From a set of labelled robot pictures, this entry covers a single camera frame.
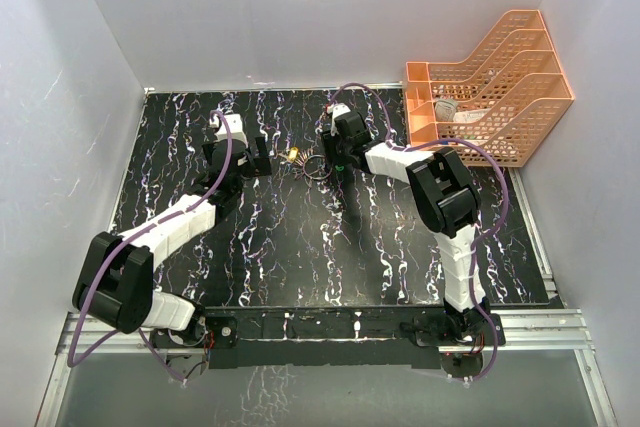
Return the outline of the metal keyring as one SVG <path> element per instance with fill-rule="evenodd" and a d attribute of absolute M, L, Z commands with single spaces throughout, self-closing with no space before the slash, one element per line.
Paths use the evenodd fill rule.
<path fill-rule="evenodd" d="M 313 154 L 303 161 L 302 172 L 307 179 L 320 182 L 331 175 L 331 168 L 323 155 Z"/>

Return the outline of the black base frame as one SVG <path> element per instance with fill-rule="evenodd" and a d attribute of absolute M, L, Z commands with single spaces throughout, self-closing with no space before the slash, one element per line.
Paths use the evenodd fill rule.
<path fill-rule="evenodd" d="M 443 306 L 209 307 L 188 331 L 154 331 L 151 342 L 174 357 L 200 354 L 210 369 L 408 365 L 474 375 L 506 339 L 497 314 Z"/>

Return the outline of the orange file organizer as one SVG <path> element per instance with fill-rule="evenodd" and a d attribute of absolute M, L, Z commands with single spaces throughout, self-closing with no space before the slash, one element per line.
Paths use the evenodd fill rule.
<path fill-rule="evenodd" d="M 575 99 L 538 10 L 503 14 L 462 61 L 407 62 L 403 90 L 410 145 L 460 138 L 504 167 L 524 166 Z M 438 99 L 489 112 L 471 123 L 438 122 Z"/>

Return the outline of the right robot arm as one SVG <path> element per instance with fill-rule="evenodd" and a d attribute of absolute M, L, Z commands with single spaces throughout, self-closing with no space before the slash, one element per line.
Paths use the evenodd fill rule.
<path fill-rule="evenodd" d="M 466 344 L 483 336 L 497 343 L 497 325 L 472 259 L 481 200 L 458 154 L 450 147 L 394 149 L 374 138 L 362 115 L 344 104 L 331 107 L 329 115 L 331 126 L 321 139 L 330 166 L 350 166 L 411 188 L 419 217 L 440 251 L 446 321 L 439 338 Z"/>

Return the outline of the key with yellow tag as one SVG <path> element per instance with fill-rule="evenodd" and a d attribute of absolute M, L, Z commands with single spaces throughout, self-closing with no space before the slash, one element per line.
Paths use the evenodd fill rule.
<path fill-rule="evenodd" d="M 286 159 L 290 163 L 294 163 L 299 157 L 299 149 L 292 147 L 286 155 Z"/>

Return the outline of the aluminium rail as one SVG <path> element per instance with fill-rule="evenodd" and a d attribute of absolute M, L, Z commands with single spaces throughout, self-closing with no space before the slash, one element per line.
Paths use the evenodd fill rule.
<path fill-rule="evenodd" d="M 502 326 L 498 329 L 504 334 L 505 344 L 501 347 L 505 351 L 536 351 L 536 350 L 594 350 L 592 336 L 587 328 L 586 321 L 579 309 L 502 309 L 498 311 Z M 62 334 L 58 340 L 55 354 L 68 354 L 75 329 L 78 324 L 79 314 L 68 314 L 65 320 Z M 284 315 L 285 320 L 290 320 L 289 314 Z M 322 340 L 293 340 L 287 334 L 284 338 L 285 320 L 282 325 L 276 322 L 276 333 L 282 331 L 282 339 L 276 338 L 258 340 L 257 342 L 315 342 Z M 374 342 L 374 337 L 364 336 L 364 320 L 355 321 L 356 328 L 353 338 L 338 338 L 334 342 L 365 344 Z M 76 345 L 76 354 L 88 350 L 103 336 L 113 329 L 107 324 L 87 318 L 83 323 L 81 333 Z M 147 350 L 139 334 L 115 333 L 104 342 L 100 343 L 95 352 L 100 353 L 140 353 Z"/>

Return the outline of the papers in organizer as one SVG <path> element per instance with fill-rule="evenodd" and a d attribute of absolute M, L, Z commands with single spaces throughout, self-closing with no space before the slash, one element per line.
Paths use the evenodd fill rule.
<path fill-rule="evenodd" d="M 478 121 L 489 109 L 462 109 L 454 99 L 438 99 L 434 103 L 435 118 L 438 122 L 471 123 Z"/>

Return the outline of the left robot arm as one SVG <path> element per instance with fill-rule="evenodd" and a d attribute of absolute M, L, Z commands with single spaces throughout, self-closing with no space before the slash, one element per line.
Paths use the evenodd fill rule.
<path fill-rule="evenodd" d="M 174 205 L 143 225 L 119 235 L 97 234 L 91 241 L 72 305 L 117 331 L 171 330 L 186 346 L 200 343 L 207 323 L 197 305 L 157 291 L 154 272 L 192 239 L 224 221 L 239 205 L 244 182 L 272 174 L 262 137 L 250 148 L 243 140 L 203 146 L 207 170 Z"/>

